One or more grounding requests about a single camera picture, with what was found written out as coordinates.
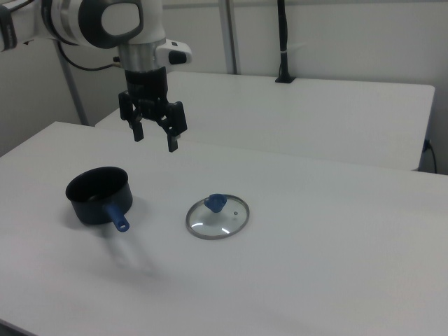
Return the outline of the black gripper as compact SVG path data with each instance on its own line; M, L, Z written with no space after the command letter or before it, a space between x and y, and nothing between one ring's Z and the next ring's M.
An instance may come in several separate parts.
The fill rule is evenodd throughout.
M178 149L178 140L187 130L183 103L167 99L167 70L125 71L127 90L118 95L120 118L128 123L136 142L144 138L141 119L158 121L167 134L170 153Z

